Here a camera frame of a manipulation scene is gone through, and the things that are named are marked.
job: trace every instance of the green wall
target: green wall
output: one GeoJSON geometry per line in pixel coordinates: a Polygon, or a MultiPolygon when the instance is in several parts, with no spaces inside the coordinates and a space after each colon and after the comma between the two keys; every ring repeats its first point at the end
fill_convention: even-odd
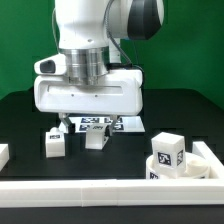
{"type": "MultiPolygon", "coordinates": [[[[224,1],[164,0],[165,21],[149,41],[123,41],[146,72],[145,88],[195,89],[224,108],[224,1]]],[[[0,98],[33,85],[35,61],[56,53],[53,0],[0,1],[0,98]]]]}

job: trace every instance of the small white block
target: small white block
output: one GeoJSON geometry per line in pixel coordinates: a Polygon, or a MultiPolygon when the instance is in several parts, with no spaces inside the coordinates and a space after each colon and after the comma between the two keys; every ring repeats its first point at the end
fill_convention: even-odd
{"type": "Polygon", "coordinates": [[[64,133],[56,129],[46,132],[46,157],[62,157],[65,156],[65,139],[64,133]]]}
{"type": "Polygon", "coordinates": [[[186,170],[184,137],[162,132],[152,139],[155,171],[171,178],[186,170]]]}
{"type": "Polygon", "coordinates": [[[108,124],[93,124],[86,131],[86,149],[102,150],[108,137],[105,137],[105,131],[108,124]]]}
{"type": "Polygon", "coordinates": [[[9,161],[9,147],[7,144],[0,144],[0,171],[9,161]]]}

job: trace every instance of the white border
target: white border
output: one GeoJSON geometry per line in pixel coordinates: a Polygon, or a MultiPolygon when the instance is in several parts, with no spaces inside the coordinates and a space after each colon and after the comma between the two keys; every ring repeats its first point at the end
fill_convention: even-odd
{"type": "Polygon", "coordinates": [[[204,142],[193,152],[211,163],[211,178],[0,182],[0,207],[224,204],[223,165],[204,142]]]}

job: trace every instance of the white plastic rim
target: white plastic rim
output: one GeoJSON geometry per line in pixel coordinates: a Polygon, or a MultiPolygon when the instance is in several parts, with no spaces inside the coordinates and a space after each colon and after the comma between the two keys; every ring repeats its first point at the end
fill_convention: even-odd
{"type": "MultiPolygon", "coordinates": [[[[207,179],[209,178],[210,165],[209,163],[200,156],[197,156],[192,153],[186,153],[186,171],[182,178],[190,178],[190,179],[207,179]]],[[[169,179],[168,176],[160,175],[154,169],[154,159],[153,155],[151,155],[146,160],[146,179],[150,179],[150,172],[158,176],[158,179],[169,179]]]]}

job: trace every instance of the black table surface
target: black table surface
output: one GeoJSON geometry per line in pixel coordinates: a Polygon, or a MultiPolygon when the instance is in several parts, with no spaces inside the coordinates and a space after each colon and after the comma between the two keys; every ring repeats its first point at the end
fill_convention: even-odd
{"type": "MultiPolygon", "coordinates": [[[[47,159],[45,132],[58,126],[56,114],[40,113],[32,90],[0,100],[0,144],[10,160],[0,181],[142,179],[151,138],[160,132],[204,141],[224,160],[224,110],[187,89],[144,90],[140,113],[145,133],[115,134],[103,151],[86,150],[85,135],[65,135],[66,156],[47,159]]],[[[224,223],[224,205],[0,209],[0,223],[224,223]]]]}

